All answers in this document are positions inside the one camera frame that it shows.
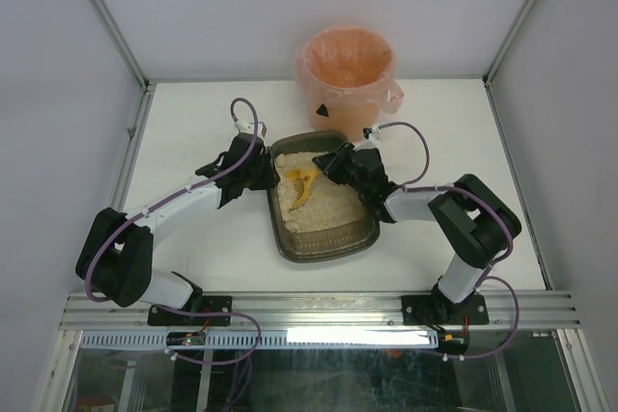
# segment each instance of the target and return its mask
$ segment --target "plastic container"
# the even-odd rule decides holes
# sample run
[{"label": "plastic container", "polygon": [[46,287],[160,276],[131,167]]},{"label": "plastic container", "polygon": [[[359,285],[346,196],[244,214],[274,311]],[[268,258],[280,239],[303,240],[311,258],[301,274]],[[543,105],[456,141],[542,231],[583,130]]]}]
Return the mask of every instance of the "plastic container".
[{"label": "plastic container", "polygon": [[[272,157],[301,151],[335,151],[347,138],[340,132],[309,132],[272,144]],[[281,217],[276,187],[268,190],[268,209],[277,249],[293,262],[330,261],[365,250],[379,237],[379,221],[367,213],[362,219],[325,231],[292,233]]]},{"label": "plastic container", "polygon": [[296,51],[296,82],[307,97],[312,126],[353,141],[377,122],[380,110],[395,113],[401,106],[404,93],[394,75],[395,51],[385,38],[359,27],[326,29]]}]

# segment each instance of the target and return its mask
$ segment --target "yellow object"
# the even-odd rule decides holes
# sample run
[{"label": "yellow object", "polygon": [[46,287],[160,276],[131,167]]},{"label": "yellow object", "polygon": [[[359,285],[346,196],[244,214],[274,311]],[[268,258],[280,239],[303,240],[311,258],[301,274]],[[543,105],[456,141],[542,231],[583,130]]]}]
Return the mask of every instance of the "yellow object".
[{"label": "yellow object", "polygon": [[292,169],[286,173],[286,178],[294,183],[296,193],[298,194],[298,198],[292,204],[292,209],[305,204],[309,195],[311,195],[311,185],[321,172],[320,168],[314,167],[310,169]]}]

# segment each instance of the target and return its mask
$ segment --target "orange trash bag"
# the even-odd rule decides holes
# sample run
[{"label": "orange trash bag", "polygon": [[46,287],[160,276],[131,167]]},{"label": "orange trash bag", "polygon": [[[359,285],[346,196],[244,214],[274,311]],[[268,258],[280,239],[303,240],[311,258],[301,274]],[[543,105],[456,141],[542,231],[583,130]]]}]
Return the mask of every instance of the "orange trash bag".
[{"label": "orange trash bag", "polygon": [[311,124],[338,130],[350,140],[395,113],[404,93],[394,79],[395,51],[385,38],[360,27],[321,31],[295,55],[295,78],[307,97]]}]

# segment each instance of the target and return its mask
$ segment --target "black mounting plate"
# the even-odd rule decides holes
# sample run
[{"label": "black mounting plate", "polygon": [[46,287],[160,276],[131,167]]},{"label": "black mounting plate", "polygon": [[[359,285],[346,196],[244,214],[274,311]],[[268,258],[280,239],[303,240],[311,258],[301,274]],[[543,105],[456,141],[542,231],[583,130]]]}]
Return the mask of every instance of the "black mounting plate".
[{"label": "black mounting plate", "polygon": [[[425,325],[414,315],[415,311],[422,313],[424,308],[435,304],[430,294],[402,296],[402,313],[404,325]],[[461,305],[449,313],[445,320],[435,321],[435,325],[464,325],[464,316],[468,316],[469,325],[489,325],[490,316],[487,312],[485,298],[481,294],[472,294]]]},{"label": "black mounting plate", "polygon": [[[232,311],[232,296],[202,296],[202,308],[196,313],[225,313]],[[148,324],[151,327],[197,327],[204,324],[204,317],[179,316],[152,306],[148,311]],[[229,327],[229,317],[211,317],[210,327]]]}]

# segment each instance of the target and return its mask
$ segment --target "black triangle marking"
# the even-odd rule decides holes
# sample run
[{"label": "black triangle marking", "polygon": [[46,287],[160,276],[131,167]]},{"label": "black triangle marking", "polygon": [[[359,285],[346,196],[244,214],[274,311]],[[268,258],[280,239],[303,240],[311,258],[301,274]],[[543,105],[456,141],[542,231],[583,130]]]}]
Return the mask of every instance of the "black triangle marking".
[{"label": "black triangle marking", "polygon": [[320,105],[320,108],[316,110],[316,113],[320,116],[325,116],[328,118],[328,108],[326,108],[324,104]]}]

